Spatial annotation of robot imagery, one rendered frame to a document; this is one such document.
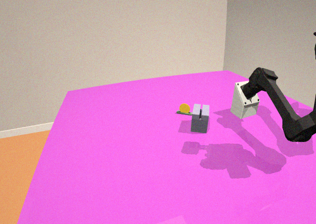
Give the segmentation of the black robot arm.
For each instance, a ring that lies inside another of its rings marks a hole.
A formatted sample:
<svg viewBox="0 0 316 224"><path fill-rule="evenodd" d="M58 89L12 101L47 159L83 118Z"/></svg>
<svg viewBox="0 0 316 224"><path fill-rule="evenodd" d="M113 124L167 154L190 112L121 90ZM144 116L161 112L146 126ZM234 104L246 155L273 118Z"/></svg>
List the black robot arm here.
<svg viewBox="0 0 316 224"><path fill-rule="evenodd" d="M277 86L277 79L274 71L258 67L250 76L249 82L240 88L246 99L252 98L260 91L266 91L282 118L286 139L291 142L306 142L316 134L316 96L313 111L301 118Z"/></svg>

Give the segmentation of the gold coin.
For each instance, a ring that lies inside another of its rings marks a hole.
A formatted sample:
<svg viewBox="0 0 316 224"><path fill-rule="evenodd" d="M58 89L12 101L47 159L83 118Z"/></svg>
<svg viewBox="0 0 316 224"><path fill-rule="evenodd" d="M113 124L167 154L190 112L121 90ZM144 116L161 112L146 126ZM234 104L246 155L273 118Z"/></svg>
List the gold coin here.
<svg viewBox="0 0 316 224"><path fill-rule="evenodd" d="M187 105L187 104L185 104L185 103L181 104L180 107L179 107L179 109L180 109L180 111L183 112L183 113L189 113L189 111L190 111L189 105Z"/></svg>

